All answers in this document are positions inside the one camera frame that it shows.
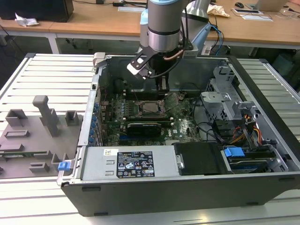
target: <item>slotted aluminum surface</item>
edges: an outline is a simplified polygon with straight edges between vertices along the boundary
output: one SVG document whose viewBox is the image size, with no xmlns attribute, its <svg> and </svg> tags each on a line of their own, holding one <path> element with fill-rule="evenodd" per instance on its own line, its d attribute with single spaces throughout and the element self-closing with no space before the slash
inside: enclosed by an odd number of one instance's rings
<svg viewBox="0 0 300 225">
<path fill-rule="evenodd" d="M 82 62 L 88 62 L 88 64 L 83 66 Z M 64 114 L 66 110 L 78 110 L 80 114 L 84 114 L 90 88 L 87 83 L 91 81 L 93 75 L 91 62 L 91 55 L 37 54 L 33 59 L 25 59 L 7 85 L 0 91 L 1 133 L 6 126 L 5 116 L 10 108 L 22 108 L 27 115 L 39 115 L 38 110 L 31 105 L 35 95 L 48 95 L 49 106 L 54 107 L 57 114 Z M 244 66 L 251 66 L 251 63 L 257 62 L 249 60 L 242 63 Z M 268 70 L 263 67 L 257 70 L 255 68 L 246 69 L 248 72 L 251 71 L 251 77 L 255 81 L 264 80 L 263 78 L 271 80 Z M 276 96 L 271 94 L 276 91 L 271 91 L 269 93 L 268 90 L 264 90 L 271 102 L 275 101 L 274 103 L 278 104 L 277 101 L 281 99 L 281 102 L 291 101 L 293 103 L 288 92 L 283 90 L 280 92 L 280 96 Z M 293 119 L 297 122 L 298 117 L 295 116 Z M 82 217 L 57 186 L 55 180 L 56 177 L 0 180 L 0 224 L 300 224 L 299 190 L 285 192 L 263 206 Z M 143 201 L 146 204 L 147 198 L 143 198 Z"/>
<path fill-rule="evenodd" d="M 273 108 L 300 141 L 300 97 L 268 63 L 254 59 L 239 59 L 250 77 Z M 252 101 L 240 85 L 246 99 Z"/>
<path fill-rule="evenodd" d="M 49 97 L 49 108 L 58 115 L 77 110 L 84 115 L 93 77 L 92 55 L 36 54 L 24 59 L 9 89 L 0 100 L 0 135 L 7 126 L 10 109 L 23 109 L 26 115 L 40 115 L 32 105 L 36 95 Z"/>
</svg>

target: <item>blue cable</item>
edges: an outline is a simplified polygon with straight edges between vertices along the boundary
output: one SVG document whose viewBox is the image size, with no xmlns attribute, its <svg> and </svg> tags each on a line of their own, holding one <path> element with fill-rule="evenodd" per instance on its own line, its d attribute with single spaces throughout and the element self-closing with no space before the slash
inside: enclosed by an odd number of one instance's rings
<svg viewBox="0 0 300 225">
<path fill-rule="evenodd" d="M 219 29 L 218 29 L 217 27 L 215 27 L 214 25 L 211 25 L 211 27 L 212 27 L 213 29 L 216 30 L 216 32 L 217 32 L 217 34 L 218 34 L 218 36 L 219 36 L 219 38 L 220 38 L 220 45 L 219 45 L 219 48 L 218 48 L 218 50 L 217 50 L 217 52 L 216 52 L 216 55 L 218 55 L 218 54 L 219 54 L 219 51 L 220 51 L 220 49 L 221 49 L 221 47 L 222 47 L 222 34 L 221 34 L 221 32 L 219 31 Z"/>
</svg>

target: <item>blue latch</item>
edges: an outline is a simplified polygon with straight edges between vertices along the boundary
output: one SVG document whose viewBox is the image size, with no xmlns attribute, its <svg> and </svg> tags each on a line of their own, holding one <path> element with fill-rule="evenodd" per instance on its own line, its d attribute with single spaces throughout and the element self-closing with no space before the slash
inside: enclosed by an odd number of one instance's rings
<svg viewBox="0 0 300 225">
<path fill-rule="evenodd" d="M 242 148 L 240 147 L 228 147 L 224 149 L 224 153 L 226 157 L 244 157 L 245 153 Z"/>
<path fill-rule="evenodd" d="M 70 171 L 71 170 L 71 162 L 60 162 L 58 164 L 59 171 Z"/>
</svg>

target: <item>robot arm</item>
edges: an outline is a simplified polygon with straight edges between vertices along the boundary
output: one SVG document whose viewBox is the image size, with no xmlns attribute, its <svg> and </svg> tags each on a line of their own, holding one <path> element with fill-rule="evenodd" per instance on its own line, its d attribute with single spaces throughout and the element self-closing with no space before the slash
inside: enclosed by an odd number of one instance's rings
<svg viewBox="0 0 300 225">
<path fill-rule="evenodd" d="M 141 19 L 142 50 L 127 66 L 132 74 L 139 74 L 144 79 L 168 77 L 168 72 L 179 63 L 180 59 L 177 57 L 182 57 L 189 42 L 181 20 L 183 10 L 189 2 L 190 0 L 149 0 L 148 9 L 142 13 Z M 189 4 L 188 11 L 206 13 L 209 3 L 210 0 L 194 1 Z"/>
</svg>

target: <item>desk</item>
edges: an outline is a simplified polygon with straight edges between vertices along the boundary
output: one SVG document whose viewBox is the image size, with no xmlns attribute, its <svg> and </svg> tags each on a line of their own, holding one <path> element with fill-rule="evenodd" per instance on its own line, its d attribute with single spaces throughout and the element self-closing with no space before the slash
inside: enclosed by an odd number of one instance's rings
<svg viewBox="0 0 300 225">
<path fill-rule="evenodd" d="M 236 2 L 237 0 L 217 1 L 224 7 L 225 12 L 230 15 L 229 18 L 217 16 L 217 25 L 224 33 L 225 45 L 300 49 L 300 30 L 297 29 L 300 26 L 300 18 L 295 16 L 297 20 L 287 19 L 288 17 L 278 12 L 266 12 L 272 17 L 273 22 L 245 20 L 231 11 L 232 8 L 237 8 L 234 6 Z M 241 0 L 239 2 L 246 4 L 255 2 L 255 0 Z M 300 12 L 300 6 L 293 3 L 288 3 L 288 5 L 295 11 Z M 215 24 L 214 16 L 210 16 L 210 22 Z M 206 45 L 214 43 L 216 38 L 216 32 L 210 32 Z"/>
<path fill-rule="evenodd" d="M 299 21 L 283 19 L 275 16 L 278 13 L 270 12 L 274 22 L 250 21 L 237 17 L 231 11 L 236 0 L 218 0 L 229 18 L 217 17 L 218 26 L 225 36 L 225 45 L 290 48 L 300 49 Z M 0 20 L 0 24 L 15 36 L 46 37 L 49 40 L 53 53 L 60 53 L 56 38 L 84 38 L 107 40 L 139 41 L 140 13 L 119 12 L 112 5 L 92 5 L 73 2 L 74 13 L 68 23 L 44 22 L 34 27 L 21 27 L 14 21 Z M 289 3 L 296 11 L 300 7 Z M 211 32 L 206 45 L 213 45 L 217 35 Z"/>
</svg>

